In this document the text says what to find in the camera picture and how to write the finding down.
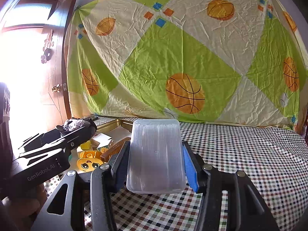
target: ribbed plastic surface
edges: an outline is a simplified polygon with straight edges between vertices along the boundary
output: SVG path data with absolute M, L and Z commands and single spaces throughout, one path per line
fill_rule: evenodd
M 128 161 L 128 190 L 178 193 L 185 189 L 185 168 L 178 120 L 135 120 Z

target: door knob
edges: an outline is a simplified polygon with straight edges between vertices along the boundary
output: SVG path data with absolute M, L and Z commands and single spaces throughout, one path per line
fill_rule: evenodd
M 61 91 L 61 85 L 58 84 L 57 86 L 53 86 L 53 87 L 51 88 L 51 90 L 52 90 L 54 93 L 55 93 L 55 92 L 60 93 L 60 91 Z

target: metal screw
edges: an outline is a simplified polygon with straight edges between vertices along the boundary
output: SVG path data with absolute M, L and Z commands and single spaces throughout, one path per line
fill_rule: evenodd
M 102 164 L 102 165 L 100 166 L 100 169 L 101 169 L 101 170 L 108 170 L 109 167 L 110 167 L 110 165 L 109 165 L 108 163 L 104 163 L 104 164 Z
M 75 170 L 70 170 L 66 174 L 67 174 L 67 176 L 74 176 L 76 174 L 76 171 Z
M 212 165 L 210 165 L 210 164 L 203 164 L 203 168 L 204 168 L 205 170 L 211 170 L 213 167 L 212 167 Z
M 244 171 L 238 171 L 238 176 L 239 177 L 245 177 L 245 172 Z

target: human hand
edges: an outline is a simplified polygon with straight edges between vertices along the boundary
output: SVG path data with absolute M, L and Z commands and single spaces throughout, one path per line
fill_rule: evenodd
M 32 226 L 29 216 L 33 213 L 39 213 L 46 200 L 44 185 L 40 184 L 36 187 L 36 199 L 16 198 L 11 200 L 6 197 L 2 200 L 2 203 L 17 228 L 20 231 L 28 231 Z

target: plastic box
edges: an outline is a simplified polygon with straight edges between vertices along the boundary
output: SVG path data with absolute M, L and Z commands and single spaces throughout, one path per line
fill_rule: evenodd
M 126 187 L 134 193 L 178 193 L 185 189 L 178 120 L 136 120 L 131 132 Z

